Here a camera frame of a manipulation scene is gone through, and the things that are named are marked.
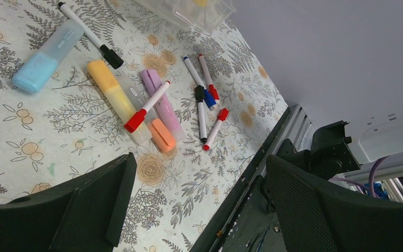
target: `orange highlighter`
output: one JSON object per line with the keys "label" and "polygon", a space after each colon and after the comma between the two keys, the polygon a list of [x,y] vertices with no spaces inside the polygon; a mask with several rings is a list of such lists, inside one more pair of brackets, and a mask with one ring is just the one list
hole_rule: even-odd
{"label": "orange highlighter", "polygon": [[[116,79],[123,88],[124,93],[132,102],[134,108],[137,111],[140,111],[147,102],[135,84],[128,78],[128,76],[117,76]],[[144,123],[146,123],[146,126],[151,131],[152,139],[155,144],[163,153],[169,152],[175,147],[175,138],[163,124],[162,120],[158,118],[153,108],[144,116]]]}
{"label": "orange highlighter", "polygon": [[[98,87],[100,87],[121,121],[127,123],[136,113],[136,110],[105,62],[102,60],[92,61],[87,64],[87,70],[93,80],[98,84]],[[131,135],[137,144],[142,144],[152,138],[151,132],[144,123],[141,123],[138,129],[132,132]]]}

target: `table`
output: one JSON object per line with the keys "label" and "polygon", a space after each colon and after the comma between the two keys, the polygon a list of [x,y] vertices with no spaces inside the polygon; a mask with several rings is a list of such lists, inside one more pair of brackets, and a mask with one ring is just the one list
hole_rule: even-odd
{"label": "table", "polygon": [[[66,18],[56,0],[2,0],[0,203],[132,152],[136,182],[114,251],[189,250],[287,105],[230,20],[206,37],[179,30],[131,0],[65,2],[125,60],[116,75],[143,88],[138,73],[153,68],[173,83],[168,97],[187,139],[166,154],[152,142],[136,146],[87,73],[87,62],[101,55],[85,37],[40,93],[12,86],[14,72]],[[198,137],[195,82],[182,60],[189,55],[203,78],[198,53],[205,55],[222,105],[230,110],[208,152]],[[218,110],[207,113],[209,131]]]}

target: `yellow highlighter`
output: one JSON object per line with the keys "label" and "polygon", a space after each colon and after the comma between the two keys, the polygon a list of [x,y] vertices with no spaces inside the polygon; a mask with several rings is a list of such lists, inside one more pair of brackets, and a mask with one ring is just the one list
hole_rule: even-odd
{"label": "yellow highlighter", "polygon": [[[136,110],[120,87],[120,84],[118,84],[115,76],[105,65],[105,62],[102,60],[92,61],[87,64],[87,70],[98,84],[98,87],[100,87],[121,121],[127,123],[136,113]],[[142,144],[152,138],[150,130],[144,123],[141,123],[137,130],[132,132],[131,135],[137,144]]]}

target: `green stain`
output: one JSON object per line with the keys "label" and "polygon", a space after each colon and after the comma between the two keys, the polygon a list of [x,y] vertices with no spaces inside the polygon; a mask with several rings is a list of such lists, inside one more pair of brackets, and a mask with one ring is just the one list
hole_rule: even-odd
{"label": "green stain", "polygon": [[55,163],[51,163],[47,170],[50,172],[52,176],[55,176]]}

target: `tablecloth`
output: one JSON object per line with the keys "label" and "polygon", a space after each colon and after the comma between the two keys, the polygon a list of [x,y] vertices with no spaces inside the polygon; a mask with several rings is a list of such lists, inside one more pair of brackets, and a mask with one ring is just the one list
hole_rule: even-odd
{"label": "tablecloth", "polygon": [[[124,59],[114,74],[129,76],[144,90],[139,71],[152,68],[173,83],[167,95],[186,140],[166,154],[151,141],[137,146],[87,73],[87,63],[101,55],[85,36],[40,93],[11,84],[15,71],[66,20],[57,2],[0,0],[0,203],[132,152],[137,176],[114,251],[189,251],[286,103],[230,20],[207,37],[182,31],[131,0],[66,0]],[[207,152],[198,136],[195,82],[182,60],[189,55],[203,78],[199,53],[230,110]],[[206,111],[209,132],[218,110]]]}

